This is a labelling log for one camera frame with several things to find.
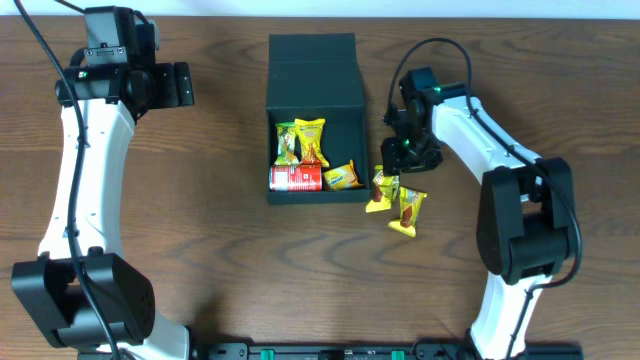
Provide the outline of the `yellow chocolate snack packet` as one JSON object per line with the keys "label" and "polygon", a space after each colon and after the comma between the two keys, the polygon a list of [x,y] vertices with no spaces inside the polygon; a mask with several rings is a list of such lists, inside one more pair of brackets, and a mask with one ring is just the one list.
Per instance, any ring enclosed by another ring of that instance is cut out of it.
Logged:
{"label": "yellow chocolate snack packet", "polygon": [[386,175],[382,165],[374,167],[372,197],[365,207],[366,213],[390,210],[399,190],[399,176]]}

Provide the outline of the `yellow brown snack packet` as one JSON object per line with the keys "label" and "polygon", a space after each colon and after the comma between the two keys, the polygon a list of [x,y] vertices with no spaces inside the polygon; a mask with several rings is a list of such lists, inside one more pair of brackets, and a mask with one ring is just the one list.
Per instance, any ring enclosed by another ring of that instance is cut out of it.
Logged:
{"label": "yellow brown snack packet", "polygon": [[400,216],[392,220],[388,226],[404,235],[416,236],[416,222],[423,200],[427,193],[401,187],[399,189]]}

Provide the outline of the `small yellow snack packet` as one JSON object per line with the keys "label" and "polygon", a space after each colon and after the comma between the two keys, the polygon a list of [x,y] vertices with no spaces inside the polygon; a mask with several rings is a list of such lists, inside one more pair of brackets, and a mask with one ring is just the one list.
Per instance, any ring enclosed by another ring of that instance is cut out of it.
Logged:
{"label": "small yellow snack packet", "polygon": [[323,179],[330,191],[342,191],[363,186],[356,173],[353,160],[345,165],[325,171]]}

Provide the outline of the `red chips can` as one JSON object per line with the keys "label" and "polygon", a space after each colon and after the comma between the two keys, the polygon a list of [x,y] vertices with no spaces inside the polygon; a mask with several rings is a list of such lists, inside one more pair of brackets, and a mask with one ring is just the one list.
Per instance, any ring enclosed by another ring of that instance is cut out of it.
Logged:
{"label": "red chips can", "polygon": [[272,166],[269,189],[275,192],[317,192],[323,189],[319,165]]}

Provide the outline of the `yellow orange snack packet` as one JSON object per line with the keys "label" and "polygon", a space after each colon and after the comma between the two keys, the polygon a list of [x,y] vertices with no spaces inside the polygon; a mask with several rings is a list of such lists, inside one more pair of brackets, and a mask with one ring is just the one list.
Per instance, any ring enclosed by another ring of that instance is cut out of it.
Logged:
{"label": "yellow orange snack packet", "polygon": [[324,124],[324,118],[318,118],[315,120],[294,120],[295,132],[300,141],[300,162],[302,164],[320,165],[324,168],[329,167],[329,161],[325,158],[321,150]]}

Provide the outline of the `green yellow snack packet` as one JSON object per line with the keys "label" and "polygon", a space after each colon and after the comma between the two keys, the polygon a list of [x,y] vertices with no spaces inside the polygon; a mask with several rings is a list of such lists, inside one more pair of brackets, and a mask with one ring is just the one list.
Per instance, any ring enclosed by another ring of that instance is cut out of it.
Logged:
{"label": "green yellow snack packet", "polygon": [[295,166],[300,161],[295,154],[296,130],[294,122],[282,122],[276,124],[277,157],[274,166]]}

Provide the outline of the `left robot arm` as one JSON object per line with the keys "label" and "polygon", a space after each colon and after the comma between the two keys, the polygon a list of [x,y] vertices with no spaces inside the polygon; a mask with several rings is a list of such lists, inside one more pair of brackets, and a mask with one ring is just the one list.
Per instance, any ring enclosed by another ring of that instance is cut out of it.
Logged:
{"label": "left robot arm", "polygon": [[160,315],[148,278],[124,256],[127,151],[147,112],[194,104],[184,62],[156,59],[159,31],[139,11],[83,10],[87,45],[58,68],[63,152],[51,219],[11,287],[46,341],[92,359],[187,359],[189,330]]}

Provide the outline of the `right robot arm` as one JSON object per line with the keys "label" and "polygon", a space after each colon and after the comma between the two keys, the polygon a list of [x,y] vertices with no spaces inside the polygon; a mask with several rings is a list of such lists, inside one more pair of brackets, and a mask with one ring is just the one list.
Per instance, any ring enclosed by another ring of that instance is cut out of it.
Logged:
{"label": "right robot arm", "polygon": [[384,121],[388,175],[435,169],[447,145],[481,186],[476,243],[488,270],[477,318],[458,359],[525,359],[524,336],[545,289],[568,259],[581,258],[569,165],[544,160],[506,133],[467,83],[442,85],[431,68],[407,72],[398,84],[405,107],[390,104]]}

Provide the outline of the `dark green box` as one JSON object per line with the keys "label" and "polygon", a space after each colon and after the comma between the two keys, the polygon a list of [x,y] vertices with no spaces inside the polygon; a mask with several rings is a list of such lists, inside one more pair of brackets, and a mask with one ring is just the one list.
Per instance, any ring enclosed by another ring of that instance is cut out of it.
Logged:
{"label": "dark green box", "polygon": [[330,167],[353,161],[363,184],[341,191],[268,190],[269,204],[354,203],[369,199],[365,94],[353,33],[270,35],[266,118],[268,165],[277,156],[278,123],[323,118],[326,123],[321,149]]}

